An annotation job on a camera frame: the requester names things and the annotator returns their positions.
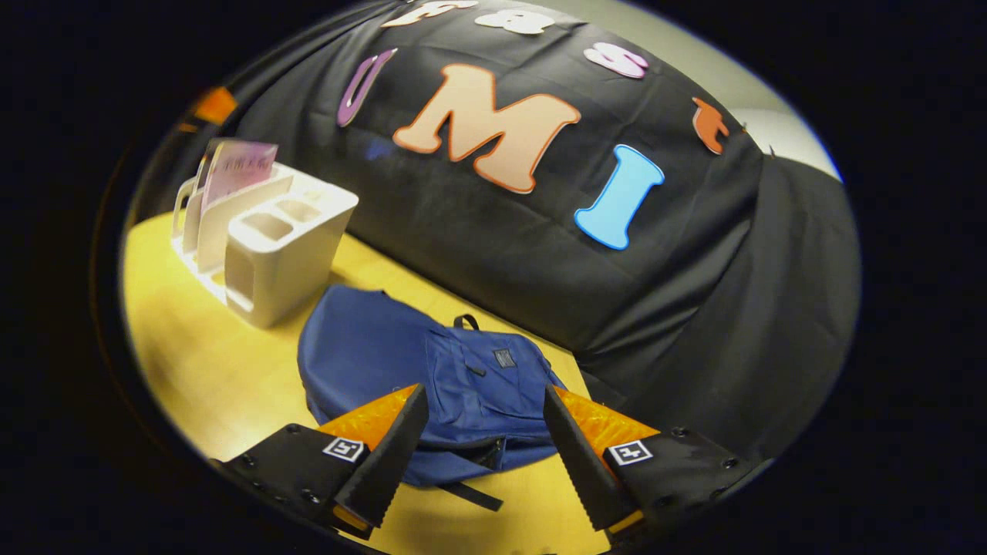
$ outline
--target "foam letter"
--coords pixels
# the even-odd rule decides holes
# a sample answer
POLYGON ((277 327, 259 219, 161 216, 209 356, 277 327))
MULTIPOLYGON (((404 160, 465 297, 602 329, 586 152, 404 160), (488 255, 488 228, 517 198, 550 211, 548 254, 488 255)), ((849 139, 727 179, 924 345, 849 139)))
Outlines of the foam letter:
POLYGON ((421 21, 421 18, 433 18, 455 8, 471 8, 476 5, 476 0, 469 2, 465 0, 450 2, 425 2, 417 10, 412 10, 396 20, 391 20, 385 23, 381 27, 400 27, 402 25, 411 25, 412 23, 418 23, 421 21))
POLYGON ((500 10, 495 14, 480 16, 474 23, 484 27, 502 27, 519 35, 540 35, 555 20, 542 14, 525 10, 500 10))
POLYGON ((340 101, 340 109, 336 111, 336 123, 340 127, 346 127, 349 125, 353 118, 356 117, 356 113, 359 112, 360 107, 363 106, 363 100, 367 97, 367 92, 370 91, 370 87, 373 86, 374 79, 377 78, 377 74, 380 73, 380 68, 387 63, 387 60, 394 56, 394 52, 397 52, 397 48, 392 48, 390 50, 385 50, 375 56, 369 57, 363 60, 363 63, 356 68, 356 73, 353 74, 353 78, 349 81, 349 86, 346 87, 346 92, 342 94, 342 100, 340 101), (363 81, 363 85, 360 86, 359 92, 356 92, 356 85, 363 81))
POLYGON ((575 224, 586 235, 622 251, 630 244, 627 228, 651 187, 665 181, 661 168, 626 144, 614 147, 617 168, 596 202, 575 212, 575 224))
POLYGON ((637 54, 609 42, 597 42, 593 48, 582 51, 582 55, 593 63, 620 73, 625 77, 641 79, 645 76, 647 60, 637 54))
POLYGON ((449 160, 458 162, 498 138, 474 169, 484 179, 519 194, 535 188, 535 167, 556 134, 579 121, 579 110, 552 95, 532 95, 496 110, 494 75, 463 63, 442 68, 445 81, 411 125, 394 133, 403 148, 431 154, 442 145, 438 131, 449 120, 449 160))
POLYGON ((723 145, 717 142, 717 131, 723 133, 723 136, 730 136, 729 129, 723 124, 723 116, 716 108, 695 97, 692 102, 699 107, 696 109, 696 114, 692 116, 692 126, 696 129, 696 134, 711 152, 723 154, 723 145))

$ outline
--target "pink card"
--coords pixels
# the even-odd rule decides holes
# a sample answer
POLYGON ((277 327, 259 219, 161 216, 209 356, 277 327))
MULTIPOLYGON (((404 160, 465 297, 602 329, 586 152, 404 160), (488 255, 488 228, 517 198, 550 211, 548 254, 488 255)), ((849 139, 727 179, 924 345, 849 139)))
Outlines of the pink card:
POLYGON ((277 145, 236 139, 214 139, 206 149, 208 173, 202 193, 202 213, 222 198, 270 178, 277 145))

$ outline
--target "backpack logo patch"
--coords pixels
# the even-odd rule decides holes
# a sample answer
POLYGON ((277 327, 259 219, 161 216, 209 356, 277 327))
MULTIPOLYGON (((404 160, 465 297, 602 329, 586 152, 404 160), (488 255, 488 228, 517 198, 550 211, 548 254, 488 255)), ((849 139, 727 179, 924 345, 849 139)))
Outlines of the backpack logo patch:
POLYGON ((493 356, 496 357, 496 363, 500 364, 501 368, 517 367, 517 364, 514 363, 514 357, 510 355, 510 351, 507 349, 498 349, 493 352, 493 356))

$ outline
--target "yellow table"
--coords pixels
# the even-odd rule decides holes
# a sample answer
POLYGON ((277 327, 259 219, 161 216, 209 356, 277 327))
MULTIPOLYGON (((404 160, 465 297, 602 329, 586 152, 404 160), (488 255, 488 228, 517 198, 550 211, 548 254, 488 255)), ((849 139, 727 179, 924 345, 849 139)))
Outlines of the yellow table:
MULTIPOLYGON (((295 361, 298 337, 319 294, 277 326, 240 320, 192 276, 169 243, 171 214, 133 227, 126 240, 123 287, 137 358, 164 412, 203 457, 228 460, 285 424, 316 428, 305 407, 295 361)), ((484 330, 524 333, 406 270, 358 240, 342 238, 332 282, 382 288, 395 299, 450 323, 469 312, 484 330)), ((572 355, 531 334, 552 369, 588 397, 572 355)), ((477 478, 470 486, 500 498, 496 513, 437 489, 401 484, 366 543, 388 553, 482 555, 595 554, 609 548, 590 525, 569 475, 554 455, 477 478)))

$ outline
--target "orange letter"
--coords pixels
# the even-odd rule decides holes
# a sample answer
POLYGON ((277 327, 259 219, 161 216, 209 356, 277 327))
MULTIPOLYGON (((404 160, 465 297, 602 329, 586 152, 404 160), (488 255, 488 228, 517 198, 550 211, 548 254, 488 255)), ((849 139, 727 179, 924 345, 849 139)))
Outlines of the orange letter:
POLYGON ((723 154, 723 146, 717 142, 717 131, 723 133, 723 136, 730 136, 729 129, 723 125, 723 116, 716 108, 695 97, 692 102, 699 107, 696 109, 696 114, 692 116, 692 126, 696 129, 696 134, 714 154, 723 154))
POLYGON ((552 95, 532 95, 496 109, 494 75, 486 69, 453 63, 442 68, 445 81, 415 121, 394 133, 399 146, 431 154, 442 145, 438 131, 449 120, 449 160, 458 162, 494 138, 490 154, 474 169, 484 179, 514 193, 535 188, 535 166, 556 134, 579 121, 579 110, 552 95))
POLYGON ((475 0, 466 1, 452 1, 452 2, 428 2, 422 4, 417 10, 408 12, 407 14, 401 16, 396 20, 391 20, 381 27, 399 27, 402 25, 411 25, 412 23, 418 23, 421 18, 431 18, 452 10, 453 8, 471 8, 476 6, 477 2, 475 0))

